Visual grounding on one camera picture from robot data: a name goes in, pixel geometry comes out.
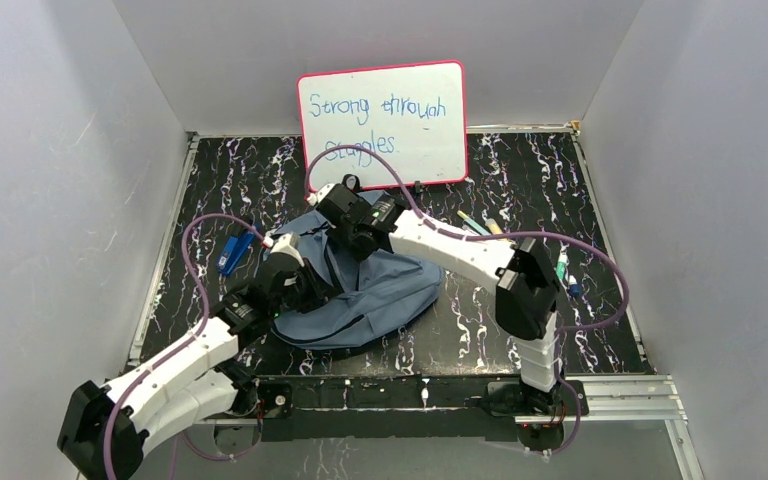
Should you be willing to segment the blue student backpack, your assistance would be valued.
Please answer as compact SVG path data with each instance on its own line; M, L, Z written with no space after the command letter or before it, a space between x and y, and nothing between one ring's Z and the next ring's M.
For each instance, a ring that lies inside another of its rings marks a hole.
M357 194L374 202L386 193ZM359 348L407 325L438 299L444 277L439 266L384 251L356 261L330 237L330 229L330 223L313 210L274 233L297 233L303 258L322 277L339 279L343 293L323 307L309 313L288 309L288 286L301 266L266 259L264 254L258 267L257 277L265 280L279 308L273 331L282 341L309 350Z

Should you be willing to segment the yellow highlighter pen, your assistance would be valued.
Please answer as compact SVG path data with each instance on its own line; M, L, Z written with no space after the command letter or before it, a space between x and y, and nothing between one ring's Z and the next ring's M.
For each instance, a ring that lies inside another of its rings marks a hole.
M493 234L493 235L500 235L503 233L503 230L499 226L499 224L496 222L493 218L487 218L485 220L485 226L487 229Z

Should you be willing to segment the green white glue stick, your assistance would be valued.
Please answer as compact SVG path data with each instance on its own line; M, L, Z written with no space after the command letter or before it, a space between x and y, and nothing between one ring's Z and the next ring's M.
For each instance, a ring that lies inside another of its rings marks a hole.
M555 266L555 273L561 283L564 283L567 278L567 264L568 264L568 257L565 252L561 252L558 256L556 266Z

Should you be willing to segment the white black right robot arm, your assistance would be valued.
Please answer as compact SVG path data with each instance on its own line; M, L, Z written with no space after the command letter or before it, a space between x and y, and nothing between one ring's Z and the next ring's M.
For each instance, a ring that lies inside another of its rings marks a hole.
M388 194L370 202L342 184L307 197L331 225L329 235L358 261L377 250L429 261L461 275L495 298L495 322L510 335L520 358L525 405L550 413L563 399L556 380L557 299L560 281L544 246L526 238L514 245L472 238Z

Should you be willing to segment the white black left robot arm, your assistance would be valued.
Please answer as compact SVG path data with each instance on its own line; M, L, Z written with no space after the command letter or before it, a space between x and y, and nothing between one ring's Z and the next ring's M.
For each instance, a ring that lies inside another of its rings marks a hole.
M273 253L228 291L207 320L128 373L71 395L56 441L87 479L129 479L147 454L221 413L257 419L268 404L260 381L235 357L285 311L310 312L342 293L335 264Z

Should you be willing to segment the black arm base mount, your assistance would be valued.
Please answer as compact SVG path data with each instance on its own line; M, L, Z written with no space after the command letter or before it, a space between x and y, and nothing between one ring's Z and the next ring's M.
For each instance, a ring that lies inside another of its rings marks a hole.
M543 392L516 375L279 376L250 381L220 423L250 423L267 442L472 437L542 452L589 412L577 380Z

